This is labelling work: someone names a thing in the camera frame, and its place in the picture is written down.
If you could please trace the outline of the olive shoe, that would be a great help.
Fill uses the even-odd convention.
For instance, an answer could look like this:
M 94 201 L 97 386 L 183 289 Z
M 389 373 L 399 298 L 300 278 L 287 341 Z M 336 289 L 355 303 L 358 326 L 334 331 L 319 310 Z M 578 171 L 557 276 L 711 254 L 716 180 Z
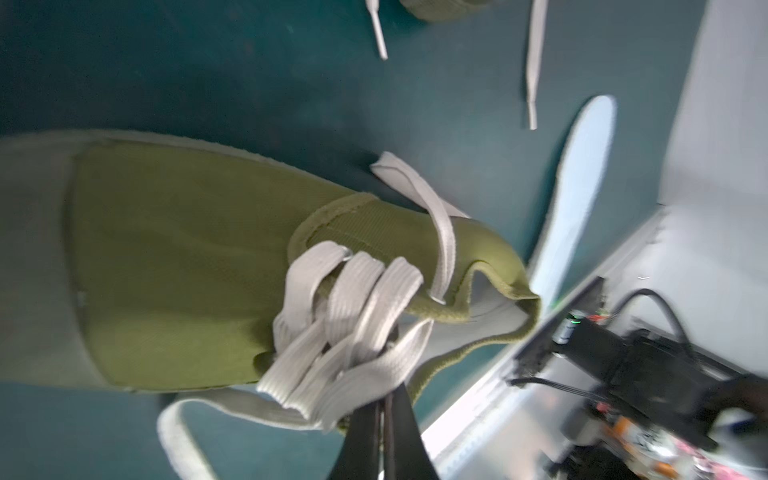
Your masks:
M 490 4 L 490 1 L 401 1 L 401 4 L 417 19 L 425 22 L 444 22 L 478 11 Z M 525 88 L 528 126 L 532 131 L 538 128 L 537 94 L 543 60 L 548 5 L 547 0 L 535 0 L 530 5 Z M 365 1 L 365 8 L 371 19 L 378 56 L 381 60 L 386 61 L 388 51 L 379 15 L 380 2 L 367 0 Z
M 541 299 L 514 249 L 385 152 L 413 209 L 235 148 L 129 131 L 1 142 L 1 376 L 172 392 L 159 440 L 215 471 L 183 407 L 346 431 L 399 385 L 525 338 Z

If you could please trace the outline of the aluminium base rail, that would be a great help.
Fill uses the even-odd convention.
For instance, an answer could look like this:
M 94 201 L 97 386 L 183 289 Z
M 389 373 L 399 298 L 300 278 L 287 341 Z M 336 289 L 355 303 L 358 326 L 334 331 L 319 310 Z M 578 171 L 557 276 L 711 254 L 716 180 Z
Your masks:
M 459 389 L 430 420 L 423 440 L 443 479 L 542 479 L 547 466 L 563 457 L 570 441 L 561 427 L 581 398 L 541 385 L 510 387 L 517 376 L 542 377 L 587 389 L 587 374 L 566 360 L 544 359 L 554 329 L 569 309 L 611 302 L 630 266 L 657 237 L 666 215 L 662 206 L 548 313 L 532 338 L 504 348 Z

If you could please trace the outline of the light blue insole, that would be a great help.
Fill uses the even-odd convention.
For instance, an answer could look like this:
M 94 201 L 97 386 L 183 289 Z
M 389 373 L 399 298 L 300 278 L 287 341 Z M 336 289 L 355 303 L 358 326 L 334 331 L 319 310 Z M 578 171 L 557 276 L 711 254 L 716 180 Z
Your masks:
M 545 312 L 557 303 L 600 192 L 616 115 L 613 96 L 593 97 L 579 111 L 563 144 L 545 222 L 528 265 L 531 290 Z

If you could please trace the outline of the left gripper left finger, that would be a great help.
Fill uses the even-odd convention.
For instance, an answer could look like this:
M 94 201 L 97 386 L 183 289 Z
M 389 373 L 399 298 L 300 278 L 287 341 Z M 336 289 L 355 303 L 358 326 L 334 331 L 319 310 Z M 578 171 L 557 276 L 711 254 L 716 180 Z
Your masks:
M 376 480 L 380 471 L 382 401 L 356 409 L 328 480 Z

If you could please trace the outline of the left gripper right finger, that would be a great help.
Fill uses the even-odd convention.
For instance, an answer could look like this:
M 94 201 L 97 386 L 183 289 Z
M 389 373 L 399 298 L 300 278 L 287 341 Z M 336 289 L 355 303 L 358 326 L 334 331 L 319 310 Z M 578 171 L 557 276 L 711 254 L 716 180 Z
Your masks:
M 440 479 L 422 441 L 404 384 L 384 398 L 383 433 L 386 480 Z

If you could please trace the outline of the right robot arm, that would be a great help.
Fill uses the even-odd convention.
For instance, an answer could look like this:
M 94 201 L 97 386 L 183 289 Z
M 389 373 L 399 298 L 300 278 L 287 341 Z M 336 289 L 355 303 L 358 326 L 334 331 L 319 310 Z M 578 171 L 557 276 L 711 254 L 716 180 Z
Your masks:
M 578 299 L 515 358 L 511 387 L 547 386 L 548 362 L 562 358 L 592 379 L 559 384 L 580 404 L 561 433 L 568 445 L 545 460 L 544 479 L 763 479 L 767 475 L 767 380 L 697 349 L 659 293 L 638 289 L 671 327 L 612 330 L 621 306 Z

